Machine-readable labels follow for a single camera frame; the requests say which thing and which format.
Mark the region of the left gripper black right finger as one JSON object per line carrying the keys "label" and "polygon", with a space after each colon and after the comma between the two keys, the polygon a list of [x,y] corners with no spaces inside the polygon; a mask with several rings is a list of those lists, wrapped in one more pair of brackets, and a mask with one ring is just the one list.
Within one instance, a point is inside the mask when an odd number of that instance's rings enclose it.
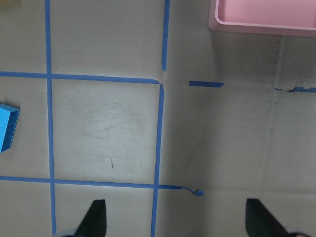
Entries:
{"label": "left gripper black right finger", "polygon": [[286,237],[288,231],[256,198],[248,198],[245,208],[245,228],[249,237]]}

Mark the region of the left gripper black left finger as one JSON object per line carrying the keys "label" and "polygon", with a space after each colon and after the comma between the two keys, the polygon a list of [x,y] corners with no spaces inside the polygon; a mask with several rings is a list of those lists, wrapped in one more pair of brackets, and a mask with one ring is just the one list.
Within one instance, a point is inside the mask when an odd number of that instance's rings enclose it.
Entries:
{"label": "left gripper black left finger", "polygon": [[106,203],[94,200],[76,230],[77,237],[104,237],[107,231]]}

